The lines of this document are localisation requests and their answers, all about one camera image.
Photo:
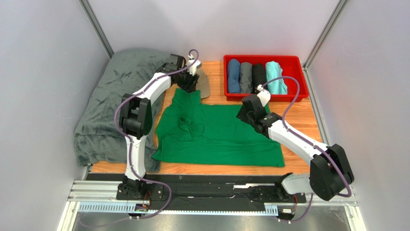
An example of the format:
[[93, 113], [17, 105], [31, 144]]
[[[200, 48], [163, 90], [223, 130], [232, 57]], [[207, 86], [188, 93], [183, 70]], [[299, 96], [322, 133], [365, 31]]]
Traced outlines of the green t-shirt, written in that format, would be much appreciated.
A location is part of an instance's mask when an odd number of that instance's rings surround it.
[[240, 105], [201, 103], [199, 91], [176, 89], [156, 128], [153, 159], [167, 163], [284, 167], [278, 142], [236, 118]]

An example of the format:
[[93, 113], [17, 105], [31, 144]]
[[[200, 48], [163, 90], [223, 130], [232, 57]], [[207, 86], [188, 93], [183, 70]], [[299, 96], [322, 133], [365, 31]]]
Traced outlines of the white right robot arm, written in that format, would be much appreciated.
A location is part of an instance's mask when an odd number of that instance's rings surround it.
[[343, 147], [315, 141], [292, 127], [283, 116], [267, 113], [259, 95], [248, 95], [242, 103], [238, 119], [251, 125], [255, 132], [283, 144], [309, 166], [308, 173], [288, 173], [275, 182], [280, 198], [297, 193], [313, 193], [324, 201], [335, 196], [351, 197], [354, 175]]

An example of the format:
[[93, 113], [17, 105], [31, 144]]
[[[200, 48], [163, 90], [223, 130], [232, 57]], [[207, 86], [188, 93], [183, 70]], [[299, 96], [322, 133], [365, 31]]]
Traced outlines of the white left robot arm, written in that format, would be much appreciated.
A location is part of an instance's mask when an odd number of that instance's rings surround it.
[[202, 63], [199, 56], [172, 54], [153, 77], [133, 94], [124, 94], [115, 111], [116, 129], [126, 138], [127, 168], [117, 189], [118, 200], [141, 200], [148, 195], [145, 167], [145, 145], [154, 126], [153, 103], [172, 85], [190, 93], [196, 90]]

